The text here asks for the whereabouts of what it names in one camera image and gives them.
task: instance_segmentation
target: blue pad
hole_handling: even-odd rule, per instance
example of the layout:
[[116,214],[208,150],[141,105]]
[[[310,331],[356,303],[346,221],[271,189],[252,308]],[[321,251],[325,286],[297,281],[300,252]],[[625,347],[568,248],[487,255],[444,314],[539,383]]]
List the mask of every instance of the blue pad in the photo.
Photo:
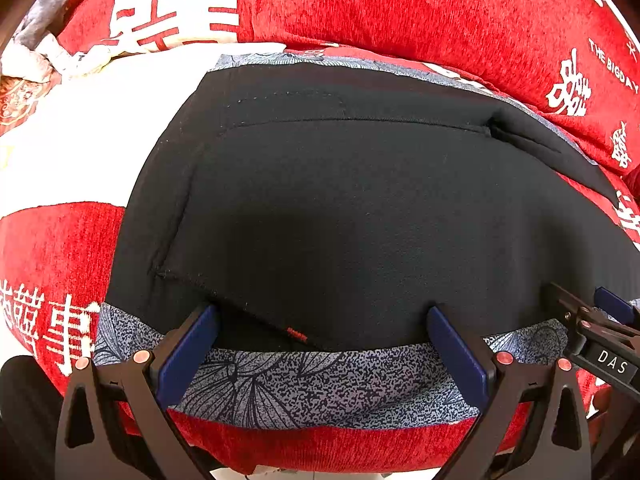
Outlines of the blue pad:
[[634,308],[603,286],[593,293],[593,304],[623,325],[632,325],[634,322]]
[[219,329],[216,308],[210,305],[176,345],[158,374],[156,399],[163,410],[180,402]]
[[427,313],[427,330],[463,399],[480,410],[489,402],[487,374],[460,334],[436,307]]

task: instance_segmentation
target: gray patterned cloth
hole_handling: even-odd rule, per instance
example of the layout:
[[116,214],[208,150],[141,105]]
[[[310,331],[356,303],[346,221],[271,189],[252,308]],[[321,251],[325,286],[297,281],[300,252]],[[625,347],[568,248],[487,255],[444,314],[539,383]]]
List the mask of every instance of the gray patterned cloth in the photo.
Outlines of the gray patterned cloth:
[[[151,349],[162,335],[103,303],[94,362],[115,364]],[[549,364],[566,345],[555,320],[485,341],[521,362]],[[213,348],[179,412],[242,428],[334,426],[359,430],[419,428],[475,416],[435,348],[418,344],[349,352],[242,352]]]
[[425,70],[418,70],[415,68],[409,68],[405,66],[395,65],[384,61],[377,61],[372,59],[361,59],[357,57],[343,57],[343,56],[324,56],[323,54],[291,54],[289,52],[281,52],[277,54],[242,54],[240,56],[229,56],[223,54],[218,59],[216,65],[209,70],[224,70],[225,68],[236,68],[243,65],[255,65],[255,64],[268,64],[268,65],[289,65],[295,63],[313,63],[323,66],[345,66],[348,68],[359,68],[363,70],[375,70],[376,72],[388,72],[391,74],[412,77],[419,79],[420,81],[427,81],[429,83],[435,83],[443,86],[451,86],[453,88],[459,88],[469,92],[482,94],[485,96],[493,97],[505,103],[508,103],[518,110],[523,111],[528,116],[533,117],[540,124],[546,126],[549,130],[560,137],[564,142],[570,145],[576,152],[580,153],[585,160],[594,166],[597,164],[592,158],[588,157],[575,142],[564,134],[560,128],[555,124],[547,121],[544,117],[539,116],[537,113],[529,110],[524,104],[516,99],[510,97],[503,97],[495,94],[486,88],[476,88],[470,84],[466,84],[462,81],[452,79],[437,73],[427,72]]

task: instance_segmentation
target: blue gripper pad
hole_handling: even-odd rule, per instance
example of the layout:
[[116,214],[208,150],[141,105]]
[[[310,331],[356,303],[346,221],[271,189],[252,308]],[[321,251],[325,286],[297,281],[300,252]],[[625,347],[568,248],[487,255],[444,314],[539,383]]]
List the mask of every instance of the blue gripper pad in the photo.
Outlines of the blue gripper pad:
[[437,306],[427,313],[427,330],[465,402],[482,411],[489,402],[486,372]]
[[593,304],[623,325],[632,325],[634,322],[634,308],[603,286],[593,293]]
[[178,404],[218,337],[216,308],[209,305],[176,345],[158,374],[156,399],[163,410]]

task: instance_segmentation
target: black pants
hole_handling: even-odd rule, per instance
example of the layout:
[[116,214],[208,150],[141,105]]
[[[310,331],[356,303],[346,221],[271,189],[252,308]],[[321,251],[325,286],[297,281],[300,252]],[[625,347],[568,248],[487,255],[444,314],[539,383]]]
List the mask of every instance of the black pants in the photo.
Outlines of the black pants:
[[[0,370],[1,479],[54,479],[61,409],[62,396],[33,357],[18,356],[4,364]],[[146,448],[141,437],[130,438],[133,446]],[[222,466],[200,448],[193,447],[192,452],[207,470]]]

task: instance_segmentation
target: folded black garment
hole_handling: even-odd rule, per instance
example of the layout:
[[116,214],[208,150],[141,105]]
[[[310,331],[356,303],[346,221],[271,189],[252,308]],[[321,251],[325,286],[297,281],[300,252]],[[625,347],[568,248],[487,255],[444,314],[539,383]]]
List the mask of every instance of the folded black garment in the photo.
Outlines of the folded black garment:
[[540,286],[640,298],[640,254],[556,172],[615,190],[511,105],[312,64],[208,73],[149,155],[106,301],[159,332],[201,300],[218,345],[423,342],[425,305],[478,333],[545,319]]

